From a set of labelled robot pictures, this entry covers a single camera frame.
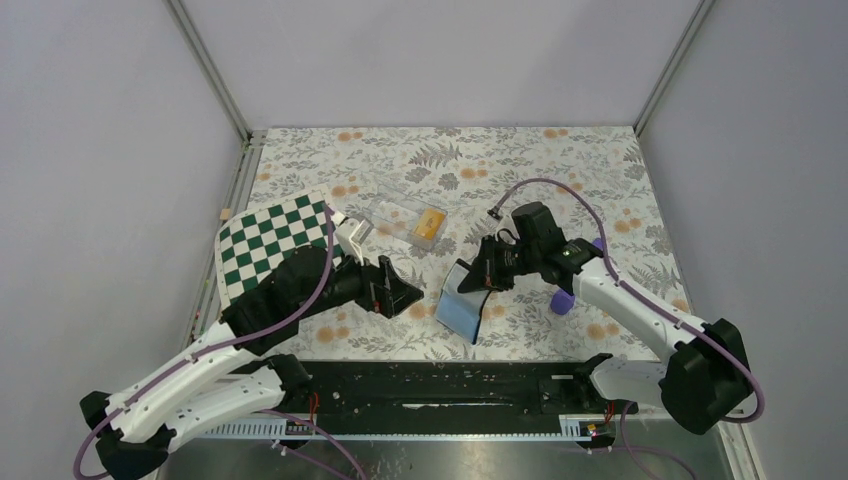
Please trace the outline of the clear plastic box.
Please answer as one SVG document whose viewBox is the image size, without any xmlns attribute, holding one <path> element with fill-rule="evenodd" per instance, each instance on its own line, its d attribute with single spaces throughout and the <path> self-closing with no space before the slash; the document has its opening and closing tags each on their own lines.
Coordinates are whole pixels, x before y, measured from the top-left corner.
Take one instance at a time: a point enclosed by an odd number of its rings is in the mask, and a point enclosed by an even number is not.
<svg viewBox="0 0 848 480">
<path fill-rule="evenodd" d="M 386 183 L 378 182 L 373 194 L 370 204 L 365 209 L 365 216 L 379 232 L 425 251 L 430 251 L 441 238 L 448 218 L 448 213 L 444 209 Z M 413 233 L 421 214 L 427 208 L 438 209 L 446 214 L 434 240 L 425 240 Z"/>
</svg>

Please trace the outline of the floral table mat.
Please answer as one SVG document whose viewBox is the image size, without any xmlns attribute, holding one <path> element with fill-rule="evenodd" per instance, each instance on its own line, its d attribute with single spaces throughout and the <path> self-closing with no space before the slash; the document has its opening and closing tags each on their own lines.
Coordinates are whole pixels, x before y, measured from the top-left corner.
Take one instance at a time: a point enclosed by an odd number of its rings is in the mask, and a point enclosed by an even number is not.
<svg viewBox="0 0 848 480">
<path fill-rule="evenodd" d="M 366 218 L 376 184 L 444 209 L 447 225 L 430 251 L 379 232 Z M 280 346 L 302 360 L 566 360 L 599 353 L 649 360 L 651 350 L 608 313 L 578 301 L 550 309 L 554 287 L 536 276 L 494 293 L 478 340 L 443 326 L 436 307 L 457 259 L 470 259 L 503 215 L 539 201 L 569 238 L 605 235 L 615 263 L 635 282 L 688 308 L 670 239 L 642 152 L 628 127 L 272 129 L 248 190 L 248 208 L 325 184 L 336 210 L 371 224 L 367 257 L 387 256 L 424 293 L 387 319 L 348 303 L 303 320 Z"/>
</svg>

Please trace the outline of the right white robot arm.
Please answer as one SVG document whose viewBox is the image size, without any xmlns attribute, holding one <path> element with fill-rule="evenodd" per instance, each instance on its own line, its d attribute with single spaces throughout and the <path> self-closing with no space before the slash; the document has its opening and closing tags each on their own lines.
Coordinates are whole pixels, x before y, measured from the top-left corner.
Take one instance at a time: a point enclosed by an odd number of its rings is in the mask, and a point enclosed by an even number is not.
<svg viewBox="0 0 848 480">
<path fill-rule="evenodd" d="M 597 412 L 611 400 L 663 408 L 681 427 L 704 434 L 760 393 L 738 328 L 705 322 L 628 280 L 607 254 L 583 238 L 567 238 L 540 202 L 512 213 L 510 241 L 485 235 L 471 261 L 458 260 L 455 293 L 505 292 L 517 278 L 537 275 L 608 313 L 655 355 L 655 361 L 598 355 L 573 386 L 575 402 Z"/>
</svg>

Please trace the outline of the purple cylindrical marker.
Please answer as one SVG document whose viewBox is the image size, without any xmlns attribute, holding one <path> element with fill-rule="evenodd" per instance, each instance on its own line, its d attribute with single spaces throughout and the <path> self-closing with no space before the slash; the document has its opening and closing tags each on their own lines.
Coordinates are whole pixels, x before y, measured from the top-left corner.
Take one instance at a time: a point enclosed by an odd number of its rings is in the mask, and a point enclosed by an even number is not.
<svg viewBox="0 0 848 480">
<path fill-rule="evenodd" d="M 565 261 L 565 275 L 563 281 L 558 283 L 559 289 L 551 298 L 550 309 L 557 315 L 565 315 L 577 302 L 573 287 L 574 276 L 580 273 L 583 265 L 590 260 L 603 257 L 603 242 L 600 238 L 592 241 L 575 238 L 566 244 L 560 257 Z"/>
</svg>

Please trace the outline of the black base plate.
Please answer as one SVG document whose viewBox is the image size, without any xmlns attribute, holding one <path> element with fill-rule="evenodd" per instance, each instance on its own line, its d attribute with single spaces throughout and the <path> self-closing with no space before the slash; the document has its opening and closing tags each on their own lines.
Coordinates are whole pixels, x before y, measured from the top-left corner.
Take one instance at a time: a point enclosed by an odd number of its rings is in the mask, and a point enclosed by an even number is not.
<svg viewBox="0 0 848 480">
<path fill-rule="evenodd" d="M 309 383 L 278 411 L 317 416 L 438 412 L 559 414 L 604 418 L 625 402 L 592 386 L 586 362 L 306 361 Z"/>
</svg>

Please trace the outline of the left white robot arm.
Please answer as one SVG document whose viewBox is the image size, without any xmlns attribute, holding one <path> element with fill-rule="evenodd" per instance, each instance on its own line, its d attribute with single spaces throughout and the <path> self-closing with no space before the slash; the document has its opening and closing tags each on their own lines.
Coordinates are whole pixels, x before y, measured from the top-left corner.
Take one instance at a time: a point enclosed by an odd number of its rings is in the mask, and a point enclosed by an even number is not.
<svg viewBox="0 0 848 480">
<path fill-rule="evenodd" d="M 273 349 L 300 321 L 347 303 L 393 318 L 423 297 L 390 259 L 377 263 L 331 250 L 296 249 L 226 307 L 205 334 L 146 379 L 80 401 L 98 458 L 113 479 L 141 479 L 199 434 L 244 415 L 304 407 L 310 376 L 292 354 Z"/>
</svg>

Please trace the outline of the green white checkered board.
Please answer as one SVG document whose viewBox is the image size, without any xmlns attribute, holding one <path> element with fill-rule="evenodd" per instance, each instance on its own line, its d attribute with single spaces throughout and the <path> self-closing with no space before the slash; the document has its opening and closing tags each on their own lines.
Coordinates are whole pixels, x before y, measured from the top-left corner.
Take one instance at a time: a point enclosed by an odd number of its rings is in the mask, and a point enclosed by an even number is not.
<svg viewBox="0 0 848 480">
<path fill-rule="evenodd" d="M 306 245 L 325 248 L 325 184 L 249 208 L 218 231 L 215 239 L 217 291 L 223 309 L 256 287 L 283 260 Z"/>
</svg>

